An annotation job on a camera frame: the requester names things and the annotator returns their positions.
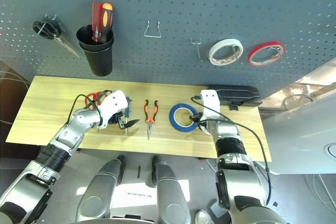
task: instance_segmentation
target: blue painter's tape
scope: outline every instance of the blue painter's tape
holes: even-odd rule
[[[193,122],[192,124],[188,126],[180,125],[179,123],[177,123],[175,119],[175,114],[178,110],[188,110],[191,115],[198,115],[198,112],[193,107],[191,107],[189,104],[179,103],[175,105],[174,107],[172,107],[172,109],[169,112],[169,121],[170,121],[170,124],[174,127],[174,129],[181,131],[181,132],[190,132],[196,129],[197,124],[195,122]]]

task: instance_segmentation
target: metal hook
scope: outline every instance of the metal hook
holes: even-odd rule
[[[161,38],[162,37],[162,35],[161,35],[161,31],[160,31],[160,21],[158,21],[157,22],[157,30],[159,31],[159,34],[160,34],[160,36],[151,36],[151,35],[146,35],[146,33],[147,33],[147,31],[148,31],[148,29],[149,29],[149,20],[148,20],[148,23],[147,23],[147,28],[146,28],[146,30],[145,30],[145,32],[143,33],[143,36],[145,36],[145,37],[150,37],[150,38]]]
[[[237,52],[236,52],[236,48],[235,46],[232,46],[232,49],[233,49],[233,52],[235,53],[234,56],[236,58],[236,61],[238,61],[238,58],[237,58]]]
[[[192,45],[196,45],[196,47],[197,47],[197,53],[198,53],[198,58],[202,62],[203,60],[201,59],[201,55],[199,53],[199,47],[198,47],[201,44],[201,39],[199,39],[199,41],[193,41],[192,38],[190,38],[190,43]]]
[[[280,47],[269,47],[269,48],[267,48],[267,50],[270,50],[270,49],[276,50],[278,52],[278,55],[280,57],[281,62],[285,65],[286,63],[285,63],[284,59],[282,58]]]
[[[44,23],[44,24],[41,26],[41,28],[40,28],[40,30],[38,31],[37,35],[39,35],[39,34],[41,33],[41,31],[43,30],[43,28],[44,28],[45,26],[46,26],[46,23]]]

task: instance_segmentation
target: black tool case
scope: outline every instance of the black tool case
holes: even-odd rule
[[[238,106],[256,107],[263,101],[259,91],[249,86],[213,85],[208,89],[217,91],[221,105],[229,105],[230,110],[238,110]]]

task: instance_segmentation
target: tape roll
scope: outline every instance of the tape roll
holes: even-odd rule
[[[258,52],[265,50],[265,49],[269,49],[269,48],[277,50],[277,53],[266,60],[262,60],[262,61],[253,60],[253,57]],[[259,46],[255,47],[248,54],[248,63],[250,63],[250,65],[255,66],[255,67],[267,66],[279,60],[281,56],[285,54],[285,52],[286,52],[285,46],[281,42],[278,42],[278,41],[266,42],[266,43],[260,44]]]
[[[236,53],[233,53],[233,55],[226,57],[222,60],[214,59],[214,55],[222,48],[224,47],[236,47]],[[211,64],[216,66],[224,66],[231,64],[235,62],[237,59],[239,59],[240,56],[243,54],[243,46],[241,45],[240,41],[238,39],[224,39],[212,46],[212,48],[209,51],[209,60]]]
[[[169,112],[169,121],[170,121],[170,124],[174,127],[174,129],[181,131],[181,132],[190,132],[196,129],[197,124],[195,122],[193,122],[192,124],[188,126],[184,126],[184,125],[179,124],[176,121],[175,115],[176,115],[176,112],[179,110],[188,110],[191,115],[198,115],[197,111],[193,107],[191,107],[189,104],[179,103],[175,105],[174,107],[172,107],[172,109]]]

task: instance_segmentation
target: pliers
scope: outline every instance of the pliers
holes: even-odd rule
[[[149,140],[149,138],[151,137],[151,133],[152,133],[152,125],[153,123],[155,123],[155,116],[157,114],[157,111],[159,110],[159,102],[156,100],[154,102],[154,112],[152,114],[152,116],[150,116],[150,113],[149,113],[149,107],[148,107],[148,100],[145,100],[145,107],[144,107],[144,110],[145,110],[145,116],[146,116],[146,119],[145,119],[145,123],[147,123],[147,138]]]

